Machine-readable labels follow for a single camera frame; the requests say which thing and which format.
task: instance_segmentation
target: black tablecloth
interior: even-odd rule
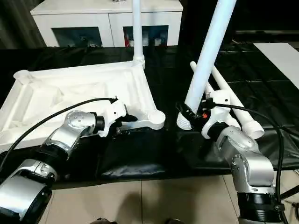
[[[199,52],[186,47],[144,48],[145,75],[157,108],[166,115],[163,129],[131,130],[114,139],[98,136],[82,139],[69,160],[62,187],[96,184],[100,181],[161,179],[197,175],[223,175],[230,170],[199,132],[182,131],[176,126],[176,101],[184,101],[192,78],[190,61]],[[47,48],[2,50],[1,95],[4,102],[14,83],[13,74],[29,71],[99,63],[130,61],[133,49]],[[273,119],[285,138],[284,169],[299,168],[299,90],[254,45],[227,45],[221,48],[216,66],[245,107]],[[278,158],[278,139],[264,119],[258,120],[265,135],[258,139],[261,152],[274,167]],[[2,178],[28,158],[34,148],[15,150],[9,157]]]

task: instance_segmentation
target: tiled floor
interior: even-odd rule
[[[283,192],[298,184],[293,171],[283,172]],[[288,201],[299,202],[299,195]],[[290,224],[299,224],[291,204],[285,205]],[[226,175],[55,190],[40,224],[89,224],[99,217],[119,224],[163,224],[170,217],[186,224],[237,224],[238,214],[232,177]]]

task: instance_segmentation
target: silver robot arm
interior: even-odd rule
[[[273,186],[274,170],[257,142],[234,126],[223,129],[216,147],[229,163],[238,194],[240,224],[283,223]]]
[[[228,162],[238,194],[239,223],[283,223],[281,212],[285,208],[276,201],[271,162],[261,154],[254,139],[240,128],[225,123],[229,108],[213,107],[211,102],[229,104],[229,100],[222,97],[225,95],[222,90],[213,93],[202,101],[201,115],[193,113],[186,104],[177,103],[177,109],[193,129],[215,141],[216,148]]]
[[[101,116],[72,111],[64,123],[0,185],[0,223],[36,224],[50,198],[51,186],[65,169],[81,137],[108,135],[110,126],[125,117],[125,105],[117,100]]]

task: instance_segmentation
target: white plastic pipe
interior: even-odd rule
[[[195,62],[190,62],[190,67],[192,68],[193,71],[196,70],[196,63]],[[214,92],[213,87],[209,84],[209,82],[206,83],[206,88],[205,88],[205,94],[209,94],[211,92]],[[241,128],[238,121],[234,119],[230,114],[225,120],[225,123],[227,123],[229,126],[235,126],[238,128]]]
[[[229,87],[228,83],[225,81],[225,79],[222,77],[222,75],[216,69],[215,66],[213,66],[212,75],[213,75],[214,79],[216,80],[220,89],[229,91],[231,105],[244,107],[242,102],[236,96],[234,91]],[[253,139],[258,139],[263,136],[263,134],[265,133],[264,129],[257,121],[253,120],[252,116],[247,111],[241,111],[241,110],[237,110],[237,109],[233,109],[233,110],[242,125],[242,130],[247,135],[249,135]]]
[[[236,0],[218,0],[217,2],[185,100],[185,104],[187,104],[194,113],[197,112],[202,95],[204,94],[206,83],[209,80],[235,3]],[[184,118],[181,113],[178,115],[177,125],[184,130],[191,129],[190,122]]]
[[[145,60],[142,50],[142,26],[141,26],[141,8],[140,0],[132,0],[133,9],[133,39],[134,39],[134,56],[133,65],[141,64],[145,67]]]

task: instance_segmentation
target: white plastic tray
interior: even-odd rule
[[[131,65],[132,62],[125,62],[16,72],[16,81],[0,109],[0,153],[38,121],[91,98],[117,97],[124,102],[129,114],[138,121],[123,123],[123,129],[162,128],[165,115],[156,109],[143,68]],[[92,102],[74,110],[100,115],[109,104]],[[42,144],[63,123],[66,113],[37,128],[17,148]]]

